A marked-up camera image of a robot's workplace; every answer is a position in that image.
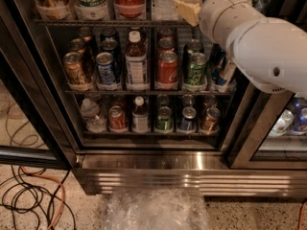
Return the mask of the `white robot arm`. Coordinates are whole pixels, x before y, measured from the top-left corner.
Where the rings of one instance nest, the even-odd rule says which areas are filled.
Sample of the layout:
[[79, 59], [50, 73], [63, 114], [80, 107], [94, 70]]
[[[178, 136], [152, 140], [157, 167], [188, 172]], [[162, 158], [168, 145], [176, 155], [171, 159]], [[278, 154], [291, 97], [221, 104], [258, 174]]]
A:
[[250, 0], [173, 0], [259, 90], [307, 95], [307, 33], [256, 10]]

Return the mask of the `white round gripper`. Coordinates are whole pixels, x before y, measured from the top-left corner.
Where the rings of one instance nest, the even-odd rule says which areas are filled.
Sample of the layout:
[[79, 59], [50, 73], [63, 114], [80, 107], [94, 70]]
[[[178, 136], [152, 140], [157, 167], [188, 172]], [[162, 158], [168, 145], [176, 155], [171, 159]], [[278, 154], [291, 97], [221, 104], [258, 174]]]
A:
[[173, 0], [177, 13], [191, 26], [198, 26], [213, 43], [229, 47], [264, 15], [251, 0]]

